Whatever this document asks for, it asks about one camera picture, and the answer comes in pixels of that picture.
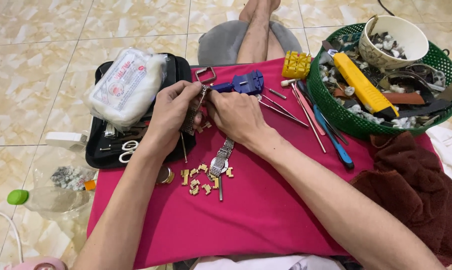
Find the white scissors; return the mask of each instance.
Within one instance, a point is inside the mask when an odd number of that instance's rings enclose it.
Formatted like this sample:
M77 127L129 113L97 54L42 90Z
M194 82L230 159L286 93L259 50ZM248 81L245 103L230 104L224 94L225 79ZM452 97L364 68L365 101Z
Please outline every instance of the white scissors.
M127 156L127 155L133 155L134 150L136 150L138 148L139 143L137 141L129 141L129 142L125 142L123 144L123 146L121 147L121 149L123 151L126 151L124 153L122 153L120 155L120 162L121 163L128 163L130 162L130 160L124 160L123 157Z

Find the cotton package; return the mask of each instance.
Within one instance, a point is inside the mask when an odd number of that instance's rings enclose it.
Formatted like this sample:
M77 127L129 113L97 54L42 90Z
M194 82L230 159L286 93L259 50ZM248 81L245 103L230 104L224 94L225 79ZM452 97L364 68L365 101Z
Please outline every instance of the cotton package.
M148 111L166 76L166 54L123 49L86 96L91 114L120 131L129 130Z

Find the white bowl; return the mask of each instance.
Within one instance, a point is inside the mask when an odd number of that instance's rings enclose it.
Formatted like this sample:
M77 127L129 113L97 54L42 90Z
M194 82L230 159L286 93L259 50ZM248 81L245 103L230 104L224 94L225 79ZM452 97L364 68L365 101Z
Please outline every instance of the white bowl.
M388 32L394 40L397 40L398 45L404 48L407 59L392 57L374 46L367 36L372 23L372 19L366 23L359 39L359 53L370 65L377 68L396 69L410 65L426 56L429 50L429 42L421 29L413 23L399 17L379 16L371 33L374 35Z

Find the yellow utility knife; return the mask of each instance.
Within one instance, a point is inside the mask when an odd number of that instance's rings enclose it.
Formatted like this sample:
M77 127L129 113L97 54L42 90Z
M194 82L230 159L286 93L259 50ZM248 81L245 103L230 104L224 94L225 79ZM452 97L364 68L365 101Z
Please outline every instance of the yellow utility knife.
M322 42L322 46L331 55L336 68L349 86L354 87L354 93L371 114L385 119L393 119L399 116L391 102L374 87L345 53L335 50L326 40Z

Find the white cable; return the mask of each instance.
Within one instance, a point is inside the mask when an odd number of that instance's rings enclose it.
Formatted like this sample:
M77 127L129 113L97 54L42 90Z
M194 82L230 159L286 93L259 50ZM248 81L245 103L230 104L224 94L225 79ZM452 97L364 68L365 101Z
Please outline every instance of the white cable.
M21 250L21 241L19 240L18 230L16 229L16 226L14 225L14 222L13 222L13 220L10 217L8 217L7 215L3 214L2 212L0 212L0 216L5 217L10 222L11 227L13 227L14 235L16 236L16 242L18 244L19 262L23 263L23 251Z

